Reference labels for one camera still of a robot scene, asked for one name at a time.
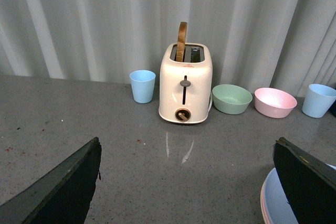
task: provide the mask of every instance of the toaster slot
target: toaster slot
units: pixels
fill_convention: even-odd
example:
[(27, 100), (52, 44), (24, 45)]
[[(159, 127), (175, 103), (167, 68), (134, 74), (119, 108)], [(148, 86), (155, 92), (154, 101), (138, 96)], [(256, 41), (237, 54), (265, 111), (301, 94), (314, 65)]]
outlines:
[[(170, 55), (170, 59), (176, 61), (177, 45), (174, 45)], [(204, 61), (204, 49), (197, 45), (185, 45), (183, 62), (198, 63)]]
[(201, 49), (199, 47), (192, 47), (191, 48), (191, 63), (196, 63), (201, 61)]

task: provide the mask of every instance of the cup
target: cup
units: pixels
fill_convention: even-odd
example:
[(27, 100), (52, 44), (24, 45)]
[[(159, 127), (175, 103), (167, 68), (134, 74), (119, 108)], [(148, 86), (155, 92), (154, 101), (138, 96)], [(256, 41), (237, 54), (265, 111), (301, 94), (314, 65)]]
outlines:
[(336, 90), (321, 84), (309, 85), (302, 111), (312, 118), (321, 118), (336, 100)]
[(152, 101), (155, 74), (148, 70), (137, 70), (130, 74), (134, 100), (138, 103)]

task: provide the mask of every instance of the white curtain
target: white curtain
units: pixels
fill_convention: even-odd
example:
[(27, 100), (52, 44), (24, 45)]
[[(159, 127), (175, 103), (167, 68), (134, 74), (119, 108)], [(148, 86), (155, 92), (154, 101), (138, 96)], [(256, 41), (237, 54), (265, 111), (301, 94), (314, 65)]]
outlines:
[(336, 86), (336, 0), (0, 0), (0, 74), (129, 83), (157, 76), (188, 22), (211, 53), (213, 86), (306, 95)]

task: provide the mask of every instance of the white toaster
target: white toaster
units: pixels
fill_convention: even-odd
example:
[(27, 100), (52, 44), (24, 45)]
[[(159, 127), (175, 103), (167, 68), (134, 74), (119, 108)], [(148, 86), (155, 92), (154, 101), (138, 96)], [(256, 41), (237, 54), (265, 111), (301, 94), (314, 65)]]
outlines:
[(176, 61), (177, 44), (171, 44), (160, 69), (160, 116), (170, 122), (201, 123), (212, 105), (212, 61), (202, 44), (186, 43), (183, 62)]

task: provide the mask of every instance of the plate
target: plate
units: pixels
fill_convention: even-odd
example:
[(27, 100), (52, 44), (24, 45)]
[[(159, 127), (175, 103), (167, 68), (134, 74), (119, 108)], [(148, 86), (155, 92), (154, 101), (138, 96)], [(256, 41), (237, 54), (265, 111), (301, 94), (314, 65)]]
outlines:
[(265, 179), (261, 189), (260, 202), (266, 224), (298, 224), (275, 168), (270, 171)]

